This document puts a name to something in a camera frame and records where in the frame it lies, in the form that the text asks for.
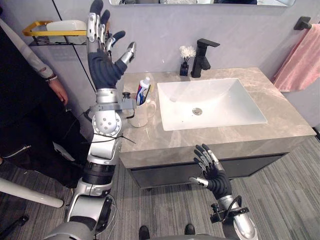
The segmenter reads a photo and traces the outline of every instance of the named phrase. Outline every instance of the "toothbrush cup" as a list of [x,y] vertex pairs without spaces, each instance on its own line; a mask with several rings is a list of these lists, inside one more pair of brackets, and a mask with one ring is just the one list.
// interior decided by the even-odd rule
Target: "toothbrush cup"
[[[132,98],[136,98],[136,93],[132,93]],[[134,117],[128,119],[128,122],[136,127],[140,128],[148,123],[148,119],[152,118],[157,110],[155,101],[147,99],[143,104],[136,106],[134,109]]]

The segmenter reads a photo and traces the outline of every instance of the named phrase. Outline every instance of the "pink towel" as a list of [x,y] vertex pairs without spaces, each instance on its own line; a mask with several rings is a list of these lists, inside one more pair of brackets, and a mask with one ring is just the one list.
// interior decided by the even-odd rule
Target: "pink towel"
[[273,84],[281,92],[304,90],[320,77],[320,24],[313,24],[292,49]]

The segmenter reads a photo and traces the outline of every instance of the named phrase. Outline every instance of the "mirror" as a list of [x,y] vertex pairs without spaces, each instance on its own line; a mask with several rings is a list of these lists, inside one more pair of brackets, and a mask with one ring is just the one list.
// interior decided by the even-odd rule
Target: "mirror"
[[290,7],[296,0],[109,0],[111,5],[128,4],[246,4]]

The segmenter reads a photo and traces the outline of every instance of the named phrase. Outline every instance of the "small vase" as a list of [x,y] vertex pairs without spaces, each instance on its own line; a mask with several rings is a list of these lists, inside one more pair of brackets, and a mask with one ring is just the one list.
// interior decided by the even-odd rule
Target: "small vase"
[[184,62],[180,67],[180,76],[188,76],[189,65]]

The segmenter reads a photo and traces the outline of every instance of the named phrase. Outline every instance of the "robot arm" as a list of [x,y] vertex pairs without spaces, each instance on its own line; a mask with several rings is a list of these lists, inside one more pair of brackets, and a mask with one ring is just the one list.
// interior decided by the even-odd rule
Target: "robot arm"
[[109,193],[119,161],[120,137],[127,122],[122,110],[136,107],[134,99],[120,97],[123,89],[117,89],[116,84],[135,57],[136,43],[131,42],[122,57],[112,61],[112,47],[125,32],[120,31],[105,41],[110,12],[106,10],[100,18],[102,8],[102,0],[93,1],[87,24],[88,64],[97,89],[96,104],[90,107],[94,113],[93,140],[83,176],[68,207],[66,222],[45,239],[93,239],[107,227],[113,205]]
[[258,232],[248,216],[249,210],[247,207],[241,208],[240,196],[232,196],[230,180],[219,160],[207,145],[196,145],[195,148],[194,153],[199,158],[195,157],[193,160],[199,165],[205,178],[190,177],[189,180],[209,189],[217,199],[218,205],[211,205],[214,211],[211,222],[222,222],[226,238],[257,240]]

